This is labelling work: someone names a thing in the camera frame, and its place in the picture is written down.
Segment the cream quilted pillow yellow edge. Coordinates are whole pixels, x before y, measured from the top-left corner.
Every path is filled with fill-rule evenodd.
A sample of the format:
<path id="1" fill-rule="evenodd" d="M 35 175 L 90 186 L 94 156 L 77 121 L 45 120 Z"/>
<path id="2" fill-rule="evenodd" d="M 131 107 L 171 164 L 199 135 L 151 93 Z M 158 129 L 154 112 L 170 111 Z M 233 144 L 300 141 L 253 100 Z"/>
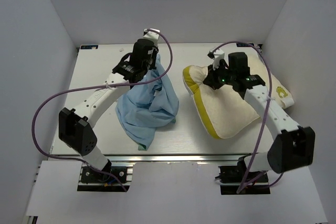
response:
<path id="1" fill-rule="evenodd" d="M 251 74 L 258 74 L 269 88 L 268 72 L 265 65 L 252 54 L 247 54 Z M 200 119 L 213 138 L 231 138 L 259 118 L 255 110 L 245 102 L 229 85 L 213 90 L 203 81 L 208 67 L 195 65 L 183 69 L 183 81 L 193 98 Z M 283 108 L 294 105 L 292 94 L 271 74 L 272 97 Z"/>

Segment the light blue pillowcase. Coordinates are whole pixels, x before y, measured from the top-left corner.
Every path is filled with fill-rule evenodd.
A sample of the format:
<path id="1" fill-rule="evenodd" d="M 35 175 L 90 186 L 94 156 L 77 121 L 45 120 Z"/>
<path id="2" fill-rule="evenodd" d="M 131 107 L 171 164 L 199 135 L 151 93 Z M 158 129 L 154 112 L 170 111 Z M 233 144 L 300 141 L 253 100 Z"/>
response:
<path id="1" fill-rule="evenodd" d="M 179 99 L 168 75 L 154 82 L 134 86 L 121 96 L 116 115 L 127 136 L 146 151 L 155 131 L 176 122 Z"/>

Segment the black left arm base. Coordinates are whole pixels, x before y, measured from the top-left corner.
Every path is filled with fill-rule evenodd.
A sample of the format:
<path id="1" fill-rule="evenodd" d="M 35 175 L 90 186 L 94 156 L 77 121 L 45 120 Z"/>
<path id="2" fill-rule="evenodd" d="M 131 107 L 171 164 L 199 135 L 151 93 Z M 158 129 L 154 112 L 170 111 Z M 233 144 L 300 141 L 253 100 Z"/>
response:
<path id="1" fill-rule="evenodd" d="M 113 174 L 128 191 L 133 175 L 134 163 L 113 163 L 110 173 Z M 116 193 L 125 190 L 114 177 L 97 173 L 88 166 L 82 165 L 77 191 Z"/>

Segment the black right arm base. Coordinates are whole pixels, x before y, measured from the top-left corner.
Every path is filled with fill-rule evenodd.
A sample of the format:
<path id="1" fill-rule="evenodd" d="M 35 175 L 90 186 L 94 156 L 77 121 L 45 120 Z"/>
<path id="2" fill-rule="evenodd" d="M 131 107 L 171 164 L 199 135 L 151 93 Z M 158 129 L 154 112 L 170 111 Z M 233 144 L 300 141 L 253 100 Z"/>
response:
<path id="1" fill-rule="evenodd" d="M 221 195 L 237 195 L 238 187 L 244 173 L 240 173 L 237 166 L 219 166 L 219 174 L 214 181 L 220 186 Z M 269 195 L 269 180 L 267 174 L 259 177 L 255 182 L 246 186 L 239 195 Z"/>

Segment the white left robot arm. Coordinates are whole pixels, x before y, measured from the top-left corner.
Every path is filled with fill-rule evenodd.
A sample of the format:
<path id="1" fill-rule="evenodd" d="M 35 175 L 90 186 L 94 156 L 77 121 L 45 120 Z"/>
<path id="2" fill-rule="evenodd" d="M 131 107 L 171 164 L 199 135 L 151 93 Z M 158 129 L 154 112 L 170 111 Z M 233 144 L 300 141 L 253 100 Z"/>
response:
<path id="1" fill-rule="evenodd" d="M 72 109 L 59 112 L 59 139 L 76 151 L 93 168 L 93 176 L 101 182 L 110 178 L 111 162 L 97 146 L 93 128 L 105 111 L 127 93 L 129 83 L 140 82 L 148 70 L 154 69 L 158 39 L 144 36 L 133 45 L 112 69 L 103 88 Z"/>

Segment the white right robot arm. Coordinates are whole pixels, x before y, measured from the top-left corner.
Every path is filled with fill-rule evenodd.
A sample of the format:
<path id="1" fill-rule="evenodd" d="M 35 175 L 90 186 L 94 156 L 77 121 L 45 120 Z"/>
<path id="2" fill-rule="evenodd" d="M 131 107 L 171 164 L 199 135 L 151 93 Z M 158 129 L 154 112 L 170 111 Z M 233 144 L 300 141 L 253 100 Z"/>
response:
<path id="1" fill-rule="evenodd" d="M 229 54 L 210 51 L 213 63 L 208 66 L 204 84 L 216 90 L 230 85 L 262 118 L 271 133 L 273 144 L 267 152 L 240 158 L 238 177 L 247 182 L 256 172 L 273 171 L 281 174 L 309 166 L 313 162 L 316 134 L 311 127 L 302 127 L 271 98 L 265 81 L 251 74 L 248 57 L 244 52 Z"/>

